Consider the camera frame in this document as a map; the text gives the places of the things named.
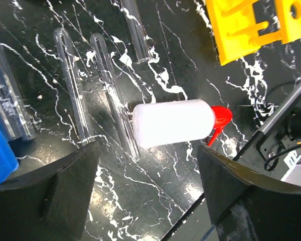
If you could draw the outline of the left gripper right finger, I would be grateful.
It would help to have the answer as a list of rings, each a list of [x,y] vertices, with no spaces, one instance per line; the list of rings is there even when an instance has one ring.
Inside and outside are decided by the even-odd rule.
[[[200,145],[197,161],[219,240],[301,240],[301,186],[265,176]]]

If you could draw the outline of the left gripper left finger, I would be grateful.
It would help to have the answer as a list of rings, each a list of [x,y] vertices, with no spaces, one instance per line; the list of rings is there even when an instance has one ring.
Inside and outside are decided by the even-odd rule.
[[[0,240],[81,240],[99,156],[92,142],[0,184]]]

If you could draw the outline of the glass test tube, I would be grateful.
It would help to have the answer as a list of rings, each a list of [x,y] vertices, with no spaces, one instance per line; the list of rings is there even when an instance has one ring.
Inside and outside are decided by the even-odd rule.
[[[125,106],[122,104],[122,96],[116,83],[116,75],[105,38],[100,33],[94,33],[90,37],[90,44],[95,52],[97,68],[107,92],[108,103],[122,148],[126,156],[136,163],[140,160],[140,153]]]
[[[74,112],[75,123],[82,145],[95,141],[88,108],[80,82],[79,70],[75,60],[71,38],[64,28],[54,30],[54,41],[60,58],[62,72]]]
[[[0,130],[8,141],[18,138],[31,140],[35,131],[25,110],[21,93],[0,45]]]
[[[135,49],[137,63],[148,61],[151,58],[146,32],[144,30],[136,1],[121,0],[121,8]]]

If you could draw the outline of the white wash bottle red cap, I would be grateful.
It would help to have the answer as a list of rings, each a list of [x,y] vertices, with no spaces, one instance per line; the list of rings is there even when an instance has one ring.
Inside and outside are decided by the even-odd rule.
[[[232,120],[230,109],[209,106],[201,99],[138,104],[133,109],[132,127],[138,146],[161,145],[205,139],[211,146]]]

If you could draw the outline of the yellow test tube rack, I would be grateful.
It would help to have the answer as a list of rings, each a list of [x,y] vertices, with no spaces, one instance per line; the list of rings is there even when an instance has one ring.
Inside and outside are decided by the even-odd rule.
[[[263,45],[275,41],[286,44],[301,38],[301,1],[275,1],[280,28],[264,35],[259,35],[259,31],[269,23],[256,21],[254,3],[206,1],[221,65],[254,53]]]

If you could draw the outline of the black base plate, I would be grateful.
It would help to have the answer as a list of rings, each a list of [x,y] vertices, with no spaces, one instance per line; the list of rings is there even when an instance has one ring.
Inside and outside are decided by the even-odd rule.
[[[230,160],[282,182],[301,167],[301,81]],[[164,240],[211,240],[213,235],[219,240],[203,193]]]

